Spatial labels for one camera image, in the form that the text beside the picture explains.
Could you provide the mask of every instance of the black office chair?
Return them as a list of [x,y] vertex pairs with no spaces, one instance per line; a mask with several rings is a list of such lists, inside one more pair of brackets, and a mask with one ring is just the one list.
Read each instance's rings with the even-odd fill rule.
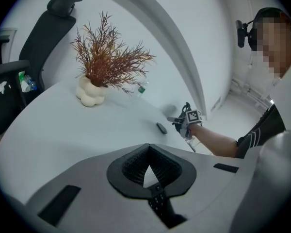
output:
[[[19,61],[2,64],[0,49],[0,83],[6,81],[4,93],[0,92],[0,135],[9,127],[27,104],[44,91],[43,65],[60,40],[76,23],[70,14],[74,3],[82,0],[51,0],[38,19],[25,45]],[[0,48],[6,38],[0,37]],[[37,90],[23,93],[18,73],[25,71],[35,81]]]

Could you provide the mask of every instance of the white table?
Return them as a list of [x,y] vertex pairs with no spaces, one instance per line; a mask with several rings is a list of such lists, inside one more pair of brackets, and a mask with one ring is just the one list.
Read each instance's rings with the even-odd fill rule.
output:
[[[60,82],[15,119],[0,143],[0,186],[26,203],[73,164],[142,143],[192,151],[162,112],[108,88],[102,105],[87,108],[75,96],[77,79]],[[164,135],[156,123],[168,130]]]

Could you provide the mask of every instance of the dried plant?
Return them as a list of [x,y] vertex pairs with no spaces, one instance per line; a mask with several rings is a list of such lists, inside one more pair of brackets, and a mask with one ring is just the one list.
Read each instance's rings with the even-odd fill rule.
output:
[[146,77],[145,64],[155,56],[144,49],[142,42],[130,49],[119,41],[121,34],[108,22],[109,18],[108,13],[102,12],[101,25],[95,32],[90,24],[84,25],[86,37],[81,37],[77,29],[77,38],[71,44],[78,52],[76,59],[82,64],[80,75],[85,74],[97,87],[111,85],[129,94],[131,91],[124,84],[141,85],[136,77]]

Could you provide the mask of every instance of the man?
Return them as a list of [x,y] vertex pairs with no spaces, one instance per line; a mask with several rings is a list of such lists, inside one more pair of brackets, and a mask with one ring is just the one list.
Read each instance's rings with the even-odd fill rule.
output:
[[287,127],[291,129],[291,72],[284,81],[286,73],[291,69],[291,19],[279,9],[263,8],[257,13],[253,28],[255,36],[252,38],[256,39],[253,39],[255,44],[249,39],[250,46],[252,50],[261,51],[263,60],[269,63],[270,71],[276,78],[283,79],[278,84],[281,88],[275,92],[274,99],[271,93],[274,105],[247,135],[237,141],[196,124],[188,126],[190,135],[195,136],[217,156],[244,158],[248,149],[263,145]]

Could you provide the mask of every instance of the forearm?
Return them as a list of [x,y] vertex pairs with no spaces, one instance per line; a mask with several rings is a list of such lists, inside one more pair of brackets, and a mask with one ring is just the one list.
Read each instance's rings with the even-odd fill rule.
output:
[[236,140],[227,136],[212,132],[197,124],[189,126],[191,136],[195,136],[214,155],[234,157],[237,151]]

